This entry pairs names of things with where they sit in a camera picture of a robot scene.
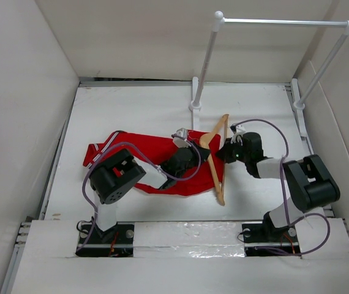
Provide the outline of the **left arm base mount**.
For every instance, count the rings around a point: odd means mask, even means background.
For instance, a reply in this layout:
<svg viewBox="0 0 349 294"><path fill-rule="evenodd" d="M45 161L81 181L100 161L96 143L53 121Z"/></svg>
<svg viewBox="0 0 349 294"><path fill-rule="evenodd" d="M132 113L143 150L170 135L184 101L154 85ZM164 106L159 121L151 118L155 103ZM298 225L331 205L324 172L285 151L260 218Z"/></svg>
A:
<svg viewBox="0 0 349 294"><path fill-rule="evenodd" d="M132 222L117 223L114 227L103 232L98 228L91 231L91 222L77 223L78 257L133 257L133 240L135 224Z"/></svg>

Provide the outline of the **silver taped foam strip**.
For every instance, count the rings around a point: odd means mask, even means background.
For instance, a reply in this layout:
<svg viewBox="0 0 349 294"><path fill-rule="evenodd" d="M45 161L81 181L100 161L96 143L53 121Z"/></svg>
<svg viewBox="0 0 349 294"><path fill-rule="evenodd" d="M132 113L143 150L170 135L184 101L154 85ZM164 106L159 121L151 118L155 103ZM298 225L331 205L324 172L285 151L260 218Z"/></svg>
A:
<svg viewBox="0 0 349 294"><path fill-rule="evenodd" d="M137 222L133 237L136 258L245 257L238 240L240 222Z"/></svg>

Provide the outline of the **wooden clothes hanger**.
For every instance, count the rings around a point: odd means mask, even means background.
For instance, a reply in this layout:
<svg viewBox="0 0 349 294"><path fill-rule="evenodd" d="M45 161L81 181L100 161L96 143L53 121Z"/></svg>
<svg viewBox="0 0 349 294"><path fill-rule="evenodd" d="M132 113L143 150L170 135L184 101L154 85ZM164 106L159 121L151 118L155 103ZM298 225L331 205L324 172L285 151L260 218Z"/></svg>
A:
<svg viewBox="0 0 349 294"><path fill-rule="evenodd" d="M224 114L218 121L218 123L214 126L213 130L209 133L203 134L200 137L200 146L204 149L211 150L209 147L212 139L219 134L221 129L223 129L223 140L227 139L228 135L228 119L229 114ZM218 160L222 162L222 177L219 178L219 173L217 172L216 163ZM223 160L219 159L216 156L216 153L210 151L210 155L208 156L207 162L209 164L209 169L212 176L212 181L214 183L214 190L216 193L216 199L219 205L225 206L224 200L224 188L225 188L225 164Z"/></svg>

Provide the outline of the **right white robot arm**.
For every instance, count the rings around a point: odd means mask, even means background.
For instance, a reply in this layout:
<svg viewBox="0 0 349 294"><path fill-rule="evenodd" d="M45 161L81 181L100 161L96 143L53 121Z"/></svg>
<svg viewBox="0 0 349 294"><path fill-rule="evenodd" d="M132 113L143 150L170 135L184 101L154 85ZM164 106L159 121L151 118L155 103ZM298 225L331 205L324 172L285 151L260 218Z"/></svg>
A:
<svg viewBox="0 0 349 294"><path fill-rule="evenodd" d="M258 230L268 241L276 241L309 211L340 199L340 189L320 156L312 154L289 161L267 157L256 132L226 139L216 156L226 164L242 162L254 178L283 181L283 191L290 195L285 203L263 216Z"/></svg>

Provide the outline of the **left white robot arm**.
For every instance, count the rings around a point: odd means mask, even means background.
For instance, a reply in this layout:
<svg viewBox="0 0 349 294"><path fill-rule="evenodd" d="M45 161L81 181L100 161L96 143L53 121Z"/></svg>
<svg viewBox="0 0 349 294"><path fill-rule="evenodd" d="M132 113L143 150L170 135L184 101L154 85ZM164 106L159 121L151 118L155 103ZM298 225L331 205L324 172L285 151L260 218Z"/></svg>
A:
<svg viewBox="0 0 349 294"><path fill-rule="evenodd" d="M114 204L131 188L139 183L154 189L155 193L167 194L171 188L180 184L188 186L210 155L210 150L191 142L186 147L178 148L160 165L153 164L148 158L140 160L126 148L103 161L94 162L83 182L90 182L96 193L89 233L94 232L94 236L102 243L110 242L117 232Z"/></svg>

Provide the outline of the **red trousers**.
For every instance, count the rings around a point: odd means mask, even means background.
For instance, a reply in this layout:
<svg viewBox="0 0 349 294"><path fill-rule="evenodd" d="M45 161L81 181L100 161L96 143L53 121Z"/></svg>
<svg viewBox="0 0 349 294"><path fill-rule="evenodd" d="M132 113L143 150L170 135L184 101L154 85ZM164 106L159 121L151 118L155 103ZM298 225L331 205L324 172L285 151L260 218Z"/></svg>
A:
<svg viewBox="0 0 349 294"><path fill-rule="evenodd" d="M159 165L168 160L177 150L177 146L173 143L172 138L156 137L145 134L135 134L130 132L120 132L114 137L116 131L103 143L91 143L88 145L82 165L90 168L97 156L103 153L109 146L120 143L122 141L135 145L148 159L154 164ZM207 132L188 130L188 140L194 141L199 145L200 137ZM212 152L216 153L220 148L221 136L216 135L209 144ZM222 162L218 160L216 163L219 178L222 177ZM177 182L173 187L166 190L158 190L147 184L137 183L136 189L142 190L147 194L164 194L164 195L180 195L183 197L193 196L206 192L214 188L211 172L208 162L202 163L198 173L187 181Z"/></svg>

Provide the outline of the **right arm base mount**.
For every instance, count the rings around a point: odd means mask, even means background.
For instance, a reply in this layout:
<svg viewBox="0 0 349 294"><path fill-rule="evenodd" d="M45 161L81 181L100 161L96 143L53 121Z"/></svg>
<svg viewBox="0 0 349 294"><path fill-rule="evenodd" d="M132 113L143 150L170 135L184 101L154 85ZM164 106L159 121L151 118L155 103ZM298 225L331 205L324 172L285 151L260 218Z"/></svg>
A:
<svg viewBox="0 0 349 294"><path fill-rule="evenodd" d="M260 222L244 222L237 235L244 244L246 257L286 256L300 253L294 226L275 228L265 214Z"/></svg>

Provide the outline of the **white clothes rack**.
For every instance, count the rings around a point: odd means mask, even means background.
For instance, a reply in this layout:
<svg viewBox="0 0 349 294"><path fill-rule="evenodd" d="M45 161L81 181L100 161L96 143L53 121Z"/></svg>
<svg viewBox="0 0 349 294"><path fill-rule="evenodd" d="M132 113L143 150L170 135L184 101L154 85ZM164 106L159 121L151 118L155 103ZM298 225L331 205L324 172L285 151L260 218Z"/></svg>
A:
<svg viewBox="0 0 349 294"><path fill-rule="evenodd" d="M342 48L343 44L349 36L349 20L345 21L326 21L326 20L271 20L271 19L250 19L250 18L226 18L223 12L216 11L214 14L214 24L212 26L211 34L209 37L208 46L206 49L205 59L201 68L201 74L199 77L193 77L192 79L192 99L189 105L191 111L191 123L193 129L200 128L200 110L201 110L201 95L205 85L206 74L208 71L209 63L211 61L212 52L220 28L225 24L240 24L240 25L271 25L271 26L297 26L297 27L316 27L316 28L343 28L344 32L335 43L323 64L311 80L305 93L301 95L299 93L297 79L292 79L291 85L294 87L294 102L292 103L292 110L294 111L296 122L298 123L298 130L301 137L307 136L307 130L304 119L305 102L309 98L311 92L319 83L321 77L326 72L326 69L331 64L333 59Z"/></svg>

